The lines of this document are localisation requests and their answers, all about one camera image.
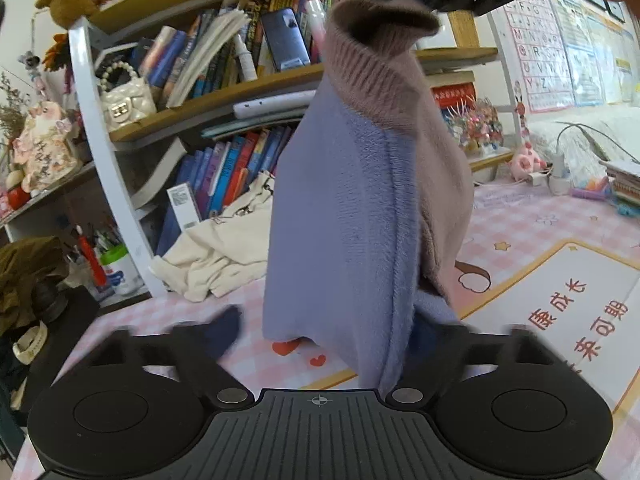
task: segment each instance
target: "wall poster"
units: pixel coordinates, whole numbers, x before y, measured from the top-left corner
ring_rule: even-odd
[[[598,60],[582,6],[570,0],[551,0],[571,69],[575,103],[604,104]]]
[[[564,44],[549,0],[515,0],[505,5],[524,76],[531,112],[575,105]]]

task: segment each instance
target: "shelf support bar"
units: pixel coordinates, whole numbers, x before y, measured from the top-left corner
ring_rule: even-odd
[[[140,276],[152,296],[164,296],[167,294],[164,284],[149,269],[153,253],[142,231],[142,226],[136,219],[104,122],[100,97],[95,85],[89,29],[90,24],[86,18],[78,20],[69,30],[69,45],[78,102],[89,147],[94,156],[95,169],[111,207],[111,213]]]

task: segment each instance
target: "alphabet poster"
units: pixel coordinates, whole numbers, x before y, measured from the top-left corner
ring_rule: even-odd
[[[640,270],[581,242],[561,242],[465,317],[479,332],[526,325],[615,412],[640,366]]]
[[[505,5],[529,109],[549,112],[573,107],[574,92],[564,44],[549,0],[515,0]]]

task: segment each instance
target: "ceramic figurine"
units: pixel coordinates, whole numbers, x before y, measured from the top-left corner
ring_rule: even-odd
[[[32,196],[81,166],[68,140],[71,122],[58,103],[28,110],[24,131],[14,140],[14,161],[24,169],[22,189]]]

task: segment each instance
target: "stuffed pig toy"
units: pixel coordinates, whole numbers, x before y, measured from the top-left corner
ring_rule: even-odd
[[[524,143],[513,155],[509,163],[515,180],[525,180],[529,173],[546,169],[546,162],[532,149],[529,141]]]

